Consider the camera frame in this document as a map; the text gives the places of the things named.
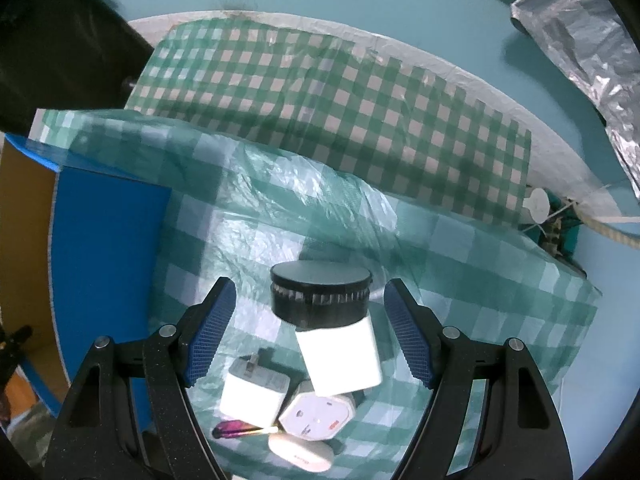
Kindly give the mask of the iridescent gold purple pen tube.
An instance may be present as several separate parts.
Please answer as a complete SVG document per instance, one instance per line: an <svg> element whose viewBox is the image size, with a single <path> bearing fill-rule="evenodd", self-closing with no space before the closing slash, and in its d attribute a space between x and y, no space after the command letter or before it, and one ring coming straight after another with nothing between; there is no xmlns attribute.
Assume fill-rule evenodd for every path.
<svg viewBox="0 0 640 480"><path fill-rule="evenodd" d="M242 420L223 420L212 429L210 434L215 440L227 440L277 434L279 431L280 427L277 425L257 427Z"/></svg>

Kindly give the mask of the green checkered plastic tablecloth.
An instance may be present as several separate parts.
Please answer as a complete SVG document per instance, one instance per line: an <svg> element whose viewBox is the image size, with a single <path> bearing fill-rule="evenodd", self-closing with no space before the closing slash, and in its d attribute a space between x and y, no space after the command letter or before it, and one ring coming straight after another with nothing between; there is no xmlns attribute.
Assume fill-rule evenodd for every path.
<svg viewBox="0 0 640 480"><path fill-rule="evenodd" d="M430 393L382 305L400 278L473 339L526 344L555 388L593 321L598 290L518 232L532 135L422 68L329 35L213 18L174 28L121 110L46 110L35 138L167 186L149 323L173 323L228 276L238 303L198 420L222 376L260 354L305 374L271 311L270 268L329 260L373 275L382 382L334 441L332 479L387 479Z"/></svg>

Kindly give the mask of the silver foil bag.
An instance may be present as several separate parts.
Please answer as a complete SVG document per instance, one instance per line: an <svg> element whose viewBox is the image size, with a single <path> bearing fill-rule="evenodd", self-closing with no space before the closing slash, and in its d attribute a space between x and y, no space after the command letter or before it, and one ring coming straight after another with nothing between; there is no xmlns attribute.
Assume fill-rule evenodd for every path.
<svg viewBox="0 0 640 480"><path fill-rule="evenodd" d="M639 192L639 50L610 0L516 0L511 18L580 90Z"/></svg>

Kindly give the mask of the blue cardboard box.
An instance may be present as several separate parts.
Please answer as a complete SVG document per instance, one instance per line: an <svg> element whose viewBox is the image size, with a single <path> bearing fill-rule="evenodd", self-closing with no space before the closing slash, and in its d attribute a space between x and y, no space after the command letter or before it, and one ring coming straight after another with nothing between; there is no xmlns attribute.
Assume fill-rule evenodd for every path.
<svg viewBox="0 0 640 480"><path fill-rule="evenodd" d="M22 370L57 415L90 344L148 334L169 188L9 134L1 150L1 325L28 325Z"/></svg>

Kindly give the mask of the black round camera lens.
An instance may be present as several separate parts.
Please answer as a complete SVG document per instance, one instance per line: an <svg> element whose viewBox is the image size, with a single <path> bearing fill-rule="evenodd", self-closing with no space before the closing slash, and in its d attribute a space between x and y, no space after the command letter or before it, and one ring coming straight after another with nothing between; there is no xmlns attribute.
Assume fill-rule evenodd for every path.
<svg viewBox="0 0 640 480"><path fill-rule="evenodd" d="M281 262L270 269L271 310L298 330L332 330L367 316L371 272L331 261Z"/></svg>

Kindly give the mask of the white Kinyo oval case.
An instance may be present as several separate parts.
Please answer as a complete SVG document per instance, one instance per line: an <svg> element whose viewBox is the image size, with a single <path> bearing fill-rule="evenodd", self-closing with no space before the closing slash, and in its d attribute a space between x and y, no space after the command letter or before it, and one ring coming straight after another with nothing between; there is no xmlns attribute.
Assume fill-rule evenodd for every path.
<svg viewBox="0 0 640 480"><path fill-rule="evenodd" d="M307 472L328 471L334 462L332 448L322 441L306 441L290 434L270 434L268 448L289 464Z"/></svg>

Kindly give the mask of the white charger with prongs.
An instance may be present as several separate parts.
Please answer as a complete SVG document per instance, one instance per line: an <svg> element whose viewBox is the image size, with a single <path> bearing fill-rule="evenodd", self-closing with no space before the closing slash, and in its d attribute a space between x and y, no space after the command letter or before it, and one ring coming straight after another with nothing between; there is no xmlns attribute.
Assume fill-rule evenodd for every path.
<svg viewBox="0 0 640 480"><path fill-rule="evenodd" d="M315 392L338 396L382 382L370 315L342 327L296 330L295 337Z"/></svg>

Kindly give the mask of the white octagonal box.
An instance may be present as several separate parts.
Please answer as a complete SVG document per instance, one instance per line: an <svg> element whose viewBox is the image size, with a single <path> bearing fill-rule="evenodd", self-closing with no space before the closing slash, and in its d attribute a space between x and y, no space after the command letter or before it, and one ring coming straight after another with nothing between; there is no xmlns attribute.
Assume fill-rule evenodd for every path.
<svg viewBox="0 0 640 480"><path fill-rule="evenodd" d="M304 380L281 411L278 422L292 436L305 441L333 439L356 414L351 393L325 396L314 391L310 380Z"/></svg>

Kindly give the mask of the white square wall charger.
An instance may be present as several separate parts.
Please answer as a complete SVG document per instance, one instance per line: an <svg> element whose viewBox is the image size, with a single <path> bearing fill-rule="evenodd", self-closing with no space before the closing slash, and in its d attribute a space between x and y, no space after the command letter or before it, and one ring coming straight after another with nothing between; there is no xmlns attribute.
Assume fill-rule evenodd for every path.
<svg viewBox="0 0 640 480"><path fill-rule="evenodd" d="M237 358L224 376L219 402L221 417L258 428L273 426L290 385L288 375L260 365L256 353L249 358Z"/></svg>

